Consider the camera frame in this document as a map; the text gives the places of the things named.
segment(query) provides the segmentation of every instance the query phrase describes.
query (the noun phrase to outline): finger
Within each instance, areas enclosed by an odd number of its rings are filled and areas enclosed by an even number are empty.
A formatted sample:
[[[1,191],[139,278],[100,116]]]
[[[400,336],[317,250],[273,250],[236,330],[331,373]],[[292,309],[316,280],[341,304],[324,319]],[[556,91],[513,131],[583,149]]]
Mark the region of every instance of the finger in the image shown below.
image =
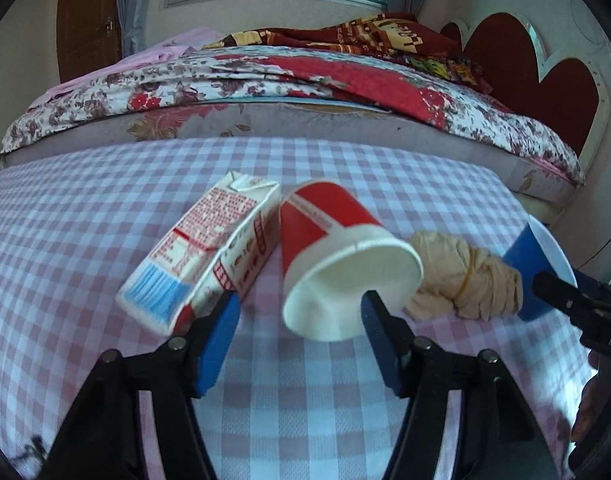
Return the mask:
[[[594,398],[592,394],[588,394],[585,397],[581,397],[581,403],[579,404],[579,413],[590,412],[593,408],[593,401]]]
[[[591,397],[594,394],[594,390],[597,386],[597,376],[592,377],[585,386],[583,386],[583,390],[581,391],[581,399],[585,399],[586,397]]]
[[[592,424],[594,423],[594,417],[589,416],[584,413],[580,413],[577,416],[577,420],[572,427],[572,433],[570,435],[570,440],[572,442],[580,442],[582,441],[586,435],[589,433],[589,430],[592,428]]]
[[[591,350],[590,353],[588,354],[588,364],[593,367],[595,370],[599,369],[599,354],[598,352],[595,352],[594,350]]]

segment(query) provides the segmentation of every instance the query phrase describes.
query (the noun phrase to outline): floral bedspread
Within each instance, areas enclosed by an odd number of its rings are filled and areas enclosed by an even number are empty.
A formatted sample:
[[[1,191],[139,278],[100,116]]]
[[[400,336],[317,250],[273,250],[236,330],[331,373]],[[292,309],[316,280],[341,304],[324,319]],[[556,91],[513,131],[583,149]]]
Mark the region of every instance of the floral bedspread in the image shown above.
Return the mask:
[[[541,158],[576,184],[576,154],[549,127],[464,87],[368,56],[278,46],[204,50],[114,73],[29,109],[2,153],[80,124],[155,108],[250,97],[309,97],[391,110],[458,137]]]

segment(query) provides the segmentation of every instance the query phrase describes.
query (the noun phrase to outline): blue gripper pad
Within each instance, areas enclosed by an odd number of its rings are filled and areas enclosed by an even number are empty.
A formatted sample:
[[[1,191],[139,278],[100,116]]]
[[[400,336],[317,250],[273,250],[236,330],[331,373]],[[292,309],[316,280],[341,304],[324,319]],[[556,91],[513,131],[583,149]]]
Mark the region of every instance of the blue gripper pad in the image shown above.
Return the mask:
[[[197,359],[197,379],[194,389],[199,397],[203,397],[217,383],[221,366],[226,360],[226,354],[234,337],[234,331],[241,316],[241,303],[238,294],[231,294],[225,306],[217,303],[215,311],[222,309],[215,320],[212,332],[206,341],[203,352]]]
[[[403,380],[393,339],[395,335],[390,330],[392,316],[375,290],[367,291],[361,298],[361,319],[385,386],[396,396],[401,395]]]

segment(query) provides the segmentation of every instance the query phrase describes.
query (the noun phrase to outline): white headboard frame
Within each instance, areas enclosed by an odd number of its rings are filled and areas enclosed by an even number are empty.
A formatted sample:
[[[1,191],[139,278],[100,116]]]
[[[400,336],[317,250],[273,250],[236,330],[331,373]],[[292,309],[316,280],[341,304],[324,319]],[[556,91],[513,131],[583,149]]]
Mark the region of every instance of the white headboard frame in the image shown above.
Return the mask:
[[[507,12],[507,14],[514,16],[517,20],[519,20],[519,22],[521,22],[528,35],[530,36],[530,39],[532,40],[532,45],[534,46],[535,54],[537,55],[539,82],[543,81],[543,79],[550,72],[550,70],[553,69],[553,67],[555,67],[564,59],[578,59],[588,67],[588,70],[591,73],[592,78],[594,79],[594,82],[597,86],[597,94],[599,95],[599,106],[597,107],[597,111],[594,115],[594,120],[592,121],[592,126],[590,127],[588,133],[588,138],[586,139],[586,142],[583,145],[583,149],[581,150],[581,154],[579,155],[579,163],[583,170],[587,173],[592,164],[592,161],[594,160],[594,156],[596,155],[597,150],[599,149],[601,140],[603,139],[603,133],[605,132],[607,120],[610,115],[610,98],[607,92],[607,87],[605,86],[605,81],[601,75],[601,72],[599,72],[598,62],[591,54],[588,54],[587,52],[579,52],[578,50],[574,50],[573,48],[557,50],[552,55],[548,56],[543,45],[543,41],[539,36],[539,33],[532,25],[532,23],[530,23],[527,17],[521,14],[517,14],[515,12]],[[448,23],[449,22],[454,23],[459,28],[459,31],[461,33],[461,44],[463,45],[463,47],[466,46],[467,42],[474,34],[474,31],[481,23],[476,23],[474,27],[468,27],[467,23],[464,20],[461,20],[460,18],[448,20]]]

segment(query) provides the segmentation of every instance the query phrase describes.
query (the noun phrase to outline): blue paper cup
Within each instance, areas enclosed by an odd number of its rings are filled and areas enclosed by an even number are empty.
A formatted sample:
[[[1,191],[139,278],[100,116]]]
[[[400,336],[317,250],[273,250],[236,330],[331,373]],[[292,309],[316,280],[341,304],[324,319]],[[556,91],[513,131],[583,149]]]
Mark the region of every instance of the blue paper cup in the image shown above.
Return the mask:
[[[519,238],[514,241],[502,259],[521,273],[523,308],[519,312],[519,317],[524,321],[537,319],[553,309],[532,294],[532,280],[539,272],[547,270],[564,282],[577,286],[576,277],[562,248],[550,231],[534,216],[528,218],[527,225]]]

